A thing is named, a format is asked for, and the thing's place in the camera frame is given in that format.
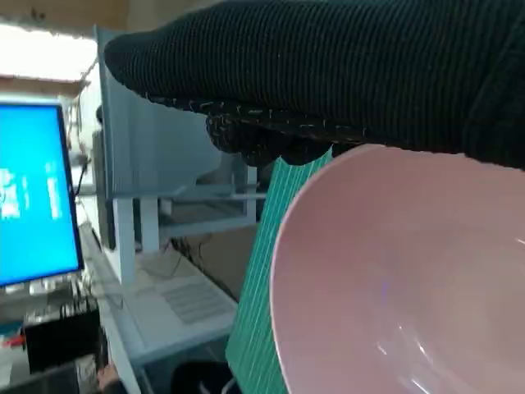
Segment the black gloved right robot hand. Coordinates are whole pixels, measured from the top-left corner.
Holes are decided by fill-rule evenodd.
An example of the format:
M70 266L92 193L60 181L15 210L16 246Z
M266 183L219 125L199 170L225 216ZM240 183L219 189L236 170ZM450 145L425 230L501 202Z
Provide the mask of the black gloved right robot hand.
M521 1L226 1L103 57L252 167L361 144L524 167Z

